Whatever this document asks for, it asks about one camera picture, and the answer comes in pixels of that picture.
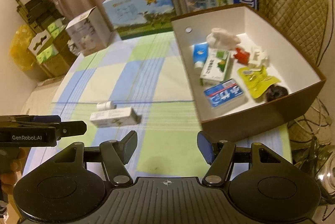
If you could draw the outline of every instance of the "plastic bag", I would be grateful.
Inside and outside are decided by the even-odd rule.
[[[9,54],[22,71],[32,69],[34,65],[35,59],[28,52],[28,46],[34,37],[35,33],[28,25],[21,25],[10,44]]]

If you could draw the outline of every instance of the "blue tube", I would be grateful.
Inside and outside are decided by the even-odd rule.
[[[193,62],[196,74],[198,75],[201,74],[202,68],[204,68],[207,57],[208,57],[208,44],[207,43],[195,44],[193,49]]]

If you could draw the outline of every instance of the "human hand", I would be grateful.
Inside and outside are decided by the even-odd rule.
[[[10,163],[10,169],[12,172],[0,175],[1,189],[8,195],[13,194],[14,184],[17,182],[16,172],[21,170],[22,165],[20,160],[24,159],[25,157],[26,152],[23,149],[20,149],[17,158],[12,160]]]

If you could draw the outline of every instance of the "table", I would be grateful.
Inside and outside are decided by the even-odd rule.
[[[136,126],[96,128],[89,117],[98,102],[112,100],[118,107],[132,106],[142,115]],[[80,55],[56,92],[50,114],[62,121],[83,120],[88,130],[83,136],[63,138],[54,148],[33,148],[23,175],[75,141],[98,146],[120,140],[130,130],[138,134],[138,146],[126,165],[130,175],[198,176],[208,165],[196,144],[200,130],[186,73],[173,32],[153,34],[125,41],[116,40],[108,48]],[[239,141],[250,147],[261,142],[292,162],[286,126]],[[89,169],[102,175],[101,167]],[[247,169],[234,167],[233,176]]]

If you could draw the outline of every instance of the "red item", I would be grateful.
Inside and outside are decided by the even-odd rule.
[[[236,47],[236,51],[237,53],[234,54],[234,58],[237,59],[238,63],[248,65],[250,53],[239,47]]]

